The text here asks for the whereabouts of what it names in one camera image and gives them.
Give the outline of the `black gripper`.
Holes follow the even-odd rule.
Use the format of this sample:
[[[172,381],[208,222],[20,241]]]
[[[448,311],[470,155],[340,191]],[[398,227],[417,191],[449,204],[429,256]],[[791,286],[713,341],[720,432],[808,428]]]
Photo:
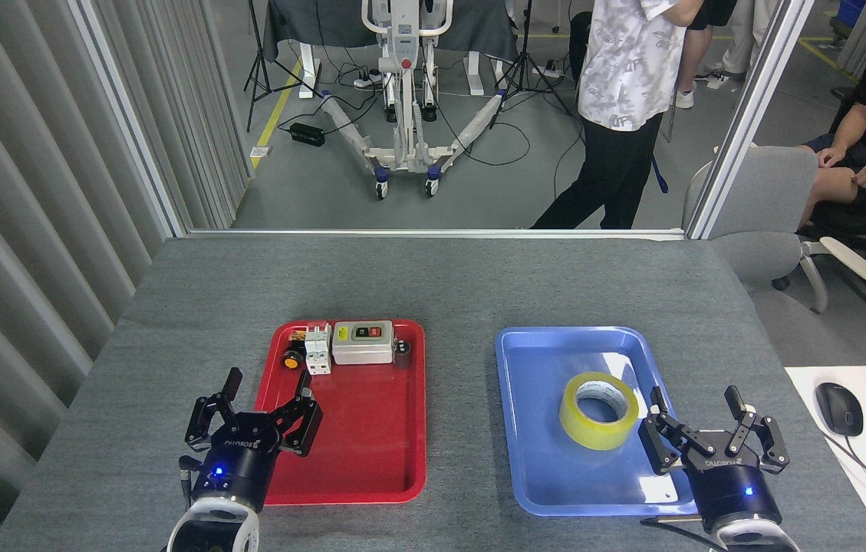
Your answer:
[[[306,457],[323,420],[323,409],[314,398],[312,375],[301,373],[295,397],[268,413],[237,413],[232,401],[242,380],[239,367],[227,374],[222,391],[198,397],[194,402],[185,443],[201,452],[209,443],[214,415],[223,424],[211,438],[211,448],[199,469],[191,499],[222,498],[254,511],[263,510],[276,458],[282,452]]]
[[[682,468],[683,462],[705,532],[714,534],[724,525],[744,518],[781,523],[779,507],[761,471],[782,472],[790,463],[779,424],[773,417],[759,415],[754,406],[743,401],[736,386],[727,386],[724,398],[738,426],[725,453],[717,452],[699,430],[669,415],[660,386],[651,388],[650,395],[649,412],[638,429],[640,443],[656,475]],[[751,432],[762,444],[761,457],[744,445]],[[682,461],[673,449],[683,454]]]

